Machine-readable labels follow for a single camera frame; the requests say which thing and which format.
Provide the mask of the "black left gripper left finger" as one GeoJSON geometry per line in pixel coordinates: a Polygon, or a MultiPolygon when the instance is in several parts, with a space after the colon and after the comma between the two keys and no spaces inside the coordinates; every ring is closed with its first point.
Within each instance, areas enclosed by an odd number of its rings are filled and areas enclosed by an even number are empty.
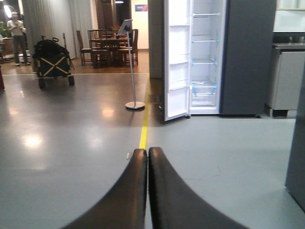
{"type": "Polygon", "coordinates": [[[65,229],[143,229],[147,197],[147,153],[135,149],[112,188],[65,229]]]}

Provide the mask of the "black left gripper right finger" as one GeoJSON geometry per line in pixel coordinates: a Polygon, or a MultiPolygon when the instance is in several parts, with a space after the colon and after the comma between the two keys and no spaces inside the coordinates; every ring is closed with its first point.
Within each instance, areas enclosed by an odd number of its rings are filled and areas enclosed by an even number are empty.
{"type": "Polygon", "coordinates": [[[198,196],[160,147],[149,149],[149,199],[155,229],[241,229],[243,225],[198,196]]]}

